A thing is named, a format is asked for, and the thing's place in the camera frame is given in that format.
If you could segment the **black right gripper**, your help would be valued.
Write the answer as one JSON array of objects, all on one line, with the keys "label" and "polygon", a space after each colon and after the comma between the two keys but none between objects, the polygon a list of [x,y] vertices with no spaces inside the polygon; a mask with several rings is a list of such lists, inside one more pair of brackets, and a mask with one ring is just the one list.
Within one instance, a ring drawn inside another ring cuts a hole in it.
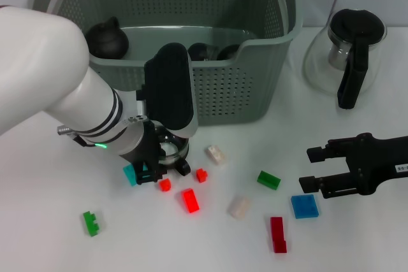
[{"label": "black right gripper", "polygon": [[385,181],[407,177],[407,137],[379,140],[370,133],[328,140],[324,147],[307,149],[311,163],[345,157],[350,173],[305,176],[305,194],[321,191],[325,199],[352,194],[371,195]]}]

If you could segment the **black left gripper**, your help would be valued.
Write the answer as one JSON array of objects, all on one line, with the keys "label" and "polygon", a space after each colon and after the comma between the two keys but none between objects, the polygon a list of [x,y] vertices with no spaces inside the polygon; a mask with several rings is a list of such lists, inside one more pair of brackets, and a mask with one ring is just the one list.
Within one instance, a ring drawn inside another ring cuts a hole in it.
[{"label": "black left gripper", "polygon": [[167,168],[159,162],[160,144],[155,125],[143,123],[143,136],[129,153],[120,155],[133,165],[137,185],[147,182],[158,182],[167,174]]}]

